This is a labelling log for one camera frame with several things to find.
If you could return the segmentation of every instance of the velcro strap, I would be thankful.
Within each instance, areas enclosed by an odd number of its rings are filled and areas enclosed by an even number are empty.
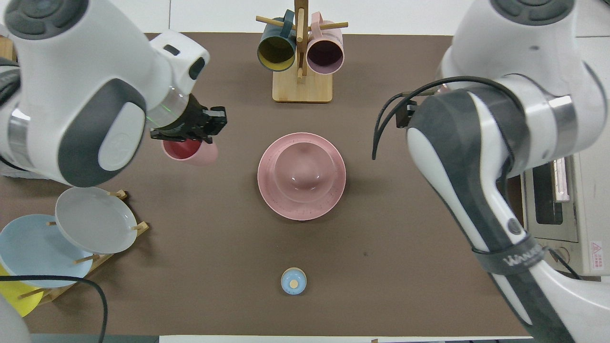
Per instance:
[[[523,273],[544,259],[544,248],[529,234],[521,242],[501,251],[472,251],[486,272],[497,275]]]

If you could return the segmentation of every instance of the small round blue object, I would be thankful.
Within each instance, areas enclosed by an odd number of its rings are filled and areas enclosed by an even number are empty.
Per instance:
[[[290,295],[302,293],[307,286],[307,277],[305,273],[296,267],[288,268],[281,279],[282,289]]]

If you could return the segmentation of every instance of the brown tabletop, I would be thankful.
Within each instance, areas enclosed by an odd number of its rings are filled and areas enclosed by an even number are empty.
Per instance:
[[[371,161],[373,125],[392,95],[434,79],[451,37],[346,35],[329,104],[279,104],[256,59],[260,34],[189,34],[212,54],[193,91],[226,106],[215,165],[171,161],[144,139],[106,190],[125,189],[151,229],[90,279],[106,292],[110,334],[523,336],[457,224],[390,125]],[[313,132],[341,152],[345,193],[328,214],[294,222],[262,199],[256,170],[277,138]],[[67,186],[0,178],[0,227],[53,214]],[[299,267],[307,288],[285,294]],[[72,287],[26,317],[33,333],[97,333],[93,289]]]

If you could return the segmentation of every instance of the white plate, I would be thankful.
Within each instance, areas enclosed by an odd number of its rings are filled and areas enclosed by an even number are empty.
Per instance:
[[[19,217],[0,233],[0,262],[9,275],[61,275],[84,277],[92,261],[74,264],[90,256],[67,241],[57,226],[47,226],[55,217],[30,214]],[[73,281],[35,280],[23,283],[40,288],[55,288]]]
[[[134,214],[105,190],[70,188],[55,205],[57,226],[68,241],[94,254],[114,254],[129,248],[137,230]]]

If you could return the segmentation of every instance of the warning label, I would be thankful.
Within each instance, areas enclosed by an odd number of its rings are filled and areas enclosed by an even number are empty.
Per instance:
[[[593,262],[593,269],[600,270],[604,269],[604,250],[601,246],[601,241],[596,240],[591,242],[591,255]]]

